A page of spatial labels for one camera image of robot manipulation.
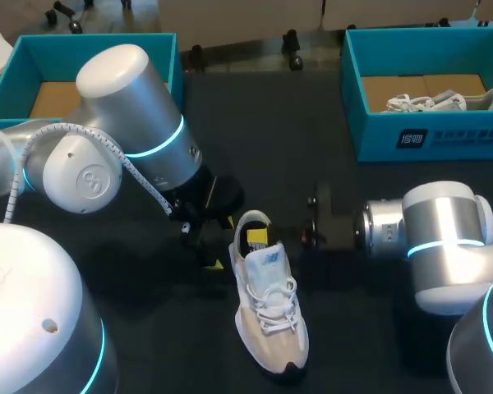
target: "teal box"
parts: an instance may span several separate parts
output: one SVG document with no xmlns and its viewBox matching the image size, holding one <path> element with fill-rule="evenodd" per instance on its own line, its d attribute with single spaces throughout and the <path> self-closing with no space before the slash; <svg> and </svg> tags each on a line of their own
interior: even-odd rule
<svg viewBox="0 0 493 394">
<path fill-rule="evenodd" d="M 182 68 L 175 34 L 24 35 L 0 76 L 0 129 L 33 120 L 29 116 L 42 82 L 74 81 L 88 60 L 119 44 L 135 44 L 148 53 L 181 109 Z"/>
<path fill-rule="evenodd" d="M 493 159 L 493 111 L 369 110 L 363 76 L 437 74 L 478 74 L 493 88 L 493 27 L 347 31 L 340 87 L 358 161 Z"/>
</svg>

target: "table surface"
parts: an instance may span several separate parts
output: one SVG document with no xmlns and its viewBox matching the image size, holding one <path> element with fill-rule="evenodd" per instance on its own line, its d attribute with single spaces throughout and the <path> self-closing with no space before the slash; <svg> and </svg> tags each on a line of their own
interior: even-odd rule
<svg viewBox="0 0 493 394">
<path fill-rule="evenodd" d="M 351 213 L 367 199 L 401 198 L 414 186 L 438 180 L 470 185 L 493 208 L 493 162 L 357 164 L 338 78 L 332 71 L 186 75 L 187 124 L 210 168 L 241 182 L 244 209 L 258 208 L 280 225 L 299 226 L 318 180 L 331 182 L 339 213 Z M 0 220 L 5 205 L 0 199 Z M 402 339 L 396 312 L 403 311 L 408 326 L 417 312 L 404 308 L 402 297 L 395 304 L 386 292 L 370 291 L 368 273 L 352 254 L 333 254 L 326 263 L 291 251 L 311 349 L 301 384 L 281 387 L 260 372 L 237 335 L 237 290 L 226 251 L 230 234 L 208 230 L 227 269 L 201 279 L 196 261 L 179 245 L 178 223 L 168 222 L 127 174 L 117 198 L 98 213 L 66 213 L 42 196 L 26 194 L 15 222 L 51 236 L 75 260 L 117 348 L 119 394 L 452 392 L 445 378 L 406 368 L 407 349 L 422 359 L 441 360 L 442 354 L 429 354 L 435 350 L 427 350 L 420 337 Z M 218 285 L 202 287 L 201 280 Z M 441 349 L 445 338 L 436 340 Z"/>
</svg>

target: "blue light strip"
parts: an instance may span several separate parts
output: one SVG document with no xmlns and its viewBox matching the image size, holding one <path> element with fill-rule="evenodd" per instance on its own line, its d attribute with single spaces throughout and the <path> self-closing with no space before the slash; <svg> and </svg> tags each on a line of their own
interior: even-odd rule
<svg viewBox="0 0 493 394">
<path fill-rule="evenodd" d="M 455 245 L 470 245 L 470 246 L 484 246 L 484 242 L 475 241 L 475 240 L 447 240 L 447 241 L 434 241 L 427 242 L 426 244 L 422 244 L 419 246 L 415 246 L 411 250 L 408 251 L 408 258 L 411 257 L 416 252 L 420 250 L 435 248 L 437 246 L 455 246 Z"/>
<path fill-rule="evenodd" d="M 27 183 L 27 185 L 33 190 L 35 191 L 35 188 L 30 184 L 30 182 L 27 180 L 27 174 L 25 173 L 25 168 L 22 170 L 24 172 L 24 179 L 25 179 L 25 183 Z"/>
<path fill-rule="evenodd" d="M 173 140 L 177 138 L 177 136 L 181 133 L 182 128 L 184 127 L 184 117 L 181 115 L 181 123 L 179 123 L 179 127 L 175 130 L 175 133 L 170 135 L 170 137 L 165 140 L 161 145 L 156 146 L 153 149 L 147 150 L 143 153 L 125 153 L 127 158 L 143 158 L 144 156 L 149 156 L 156 152 L 159 152 L 161 149 L 166 148 L 168 145 L 172 143 Z"/>
<path fill-rule="evenodd" d="M 104 347 L 106 346 L 106 334 L 104 332 L 104 323 L 103 323 L 102 319 L 100 319 L 100 325 L 102 327 L 102 346 L 100 347 L 99 360 L 97 361 L 97 365 L 95 366 L 95 370 L 91 374 L 91 378 L 90 378 L 88 384 L 85 385 L 85 387 L 82 389 L 80 394 L 86 394 L 86 392 L 90 389 L 91 385 L 93 384 L 93 381 L 95 380 L 95 377 L 97 376 L 97 373 L 99 372 L 100 365 L 102 364 L 102 358 L 104 357 Z"/>
<path fill-rule="evenodd" d="M 490 346 L 491 353 L 493 353 L 493 338 L 491 338 L 490 328 L 487 324 L 487 301 L 490 298 L 491 290 L 493 290 L 493 284 L 484 297 L 484 305 L 482 306 L 482 322 L 484 324 L 484 332 L 486 333 L 487 344 Z"/>
</svg>

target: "shoe tongue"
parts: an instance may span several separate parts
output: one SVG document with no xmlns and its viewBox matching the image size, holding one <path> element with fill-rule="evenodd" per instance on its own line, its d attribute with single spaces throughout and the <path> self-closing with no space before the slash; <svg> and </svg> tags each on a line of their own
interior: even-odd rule
<svg viewBox="0 0 493 394">
<path fill-rule="evenodd" d="M 287 259 L 282 244 L 248 254 L 245 258 L 245 269 L 251 289 L 258 297 L 262 297 L 270 286 L 287 285 Z M 283 295 L 276 292 L 270 297 L 273 298 L 272 301 L 277 302 Z"/>
</svg>

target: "sneaker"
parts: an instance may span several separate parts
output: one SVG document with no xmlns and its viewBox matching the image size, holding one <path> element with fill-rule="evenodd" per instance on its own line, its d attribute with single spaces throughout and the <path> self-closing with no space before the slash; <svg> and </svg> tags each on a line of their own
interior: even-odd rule
<svg viewBox="0 0 493 394">
<path fill-rule="evenodd" d="M 384 112 L 446 112 L 493 110 L 493 89 L 480 96 L 462 96 L 448 90 L 433 98 L 419 97 L 410 99 L 401 94 L 387 102 Z"/>
<path fill-rule="evenodd" d="M 269 227 L 264 213 L 248 211 L 230 245 L 239 293 L 236 327 L 261 367 L 296 378 L 305 367 L 309 338 L 287 254 L 283 244 L 272 239 Z"/>
</svg>

